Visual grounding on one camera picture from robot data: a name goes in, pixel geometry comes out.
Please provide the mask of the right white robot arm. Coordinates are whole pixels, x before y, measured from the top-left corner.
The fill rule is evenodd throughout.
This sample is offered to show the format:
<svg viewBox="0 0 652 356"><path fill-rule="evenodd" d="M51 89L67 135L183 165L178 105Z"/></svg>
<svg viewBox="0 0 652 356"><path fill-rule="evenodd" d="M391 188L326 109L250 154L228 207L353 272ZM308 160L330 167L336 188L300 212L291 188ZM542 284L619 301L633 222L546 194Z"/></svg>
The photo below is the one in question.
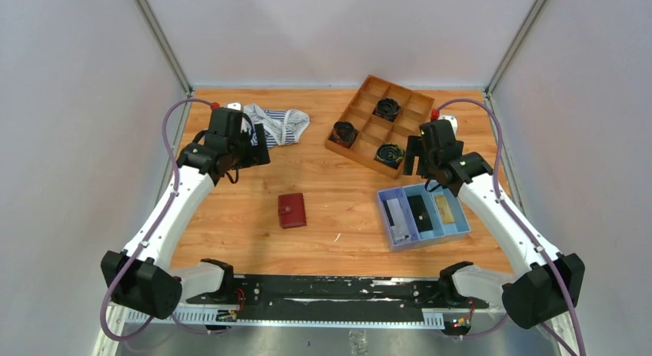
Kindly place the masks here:
<svg viewBox="0 0 652 356"><path fill-rule="evenodd" d="M434 181L479 217L506 254L513 274L462 261L441 271L450 299L476 298L502 308L519 327L530 329L558 315L577 316L585 265L563 254L524 215L477 152L463 152L448 120L422 124L407 141L404 174Z"/></svg>

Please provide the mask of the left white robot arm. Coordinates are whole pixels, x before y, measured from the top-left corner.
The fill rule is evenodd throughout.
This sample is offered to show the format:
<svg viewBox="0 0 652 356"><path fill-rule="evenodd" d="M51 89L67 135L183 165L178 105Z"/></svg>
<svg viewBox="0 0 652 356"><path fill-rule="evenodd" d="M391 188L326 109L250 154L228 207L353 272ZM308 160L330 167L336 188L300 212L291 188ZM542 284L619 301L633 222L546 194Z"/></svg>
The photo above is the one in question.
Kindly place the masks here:
<svg viewBox="0 0 652 356"><path fill-rule="evenodd" d="M221 178L236 183L241 169L269 161L263 125L254 124L237 102L213 104L207 129L174 158L166 195L141 230L120 252L107 251L101 260L110 299L158 319L168 318L180 303L200 294L232 299L231 265L203 259L171 271L171 258L199 205Z"/></svg>

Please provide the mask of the red leather card holder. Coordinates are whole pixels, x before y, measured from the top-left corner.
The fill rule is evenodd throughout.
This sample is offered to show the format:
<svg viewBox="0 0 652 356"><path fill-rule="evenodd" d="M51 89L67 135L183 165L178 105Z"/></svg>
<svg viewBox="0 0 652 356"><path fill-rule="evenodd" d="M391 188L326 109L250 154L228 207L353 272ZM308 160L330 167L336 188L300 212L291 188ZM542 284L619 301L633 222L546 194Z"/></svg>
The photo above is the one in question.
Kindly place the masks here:
<svg viewBox="0 0 652 356"><path fill-rule="evenodd" d="M307 225L304 196L291 193L278 196L279 224L283 229L300 228Z"/></svg>

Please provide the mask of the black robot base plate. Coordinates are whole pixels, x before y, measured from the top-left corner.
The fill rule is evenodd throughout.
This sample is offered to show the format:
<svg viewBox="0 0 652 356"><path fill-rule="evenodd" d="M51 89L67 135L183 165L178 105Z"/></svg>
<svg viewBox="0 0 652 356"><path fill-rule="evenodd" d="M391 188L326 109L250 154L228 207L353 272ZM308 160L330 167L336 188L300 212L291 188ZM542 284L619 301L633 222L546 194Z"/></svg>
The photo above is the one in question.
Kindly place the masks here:
<svg viewBox="0 0 652 356"><path fill-rule="evenodd" d="M438 329L487 303L444 299L435 278L238 274L232 294L186 301L240 326Z"/></svg>

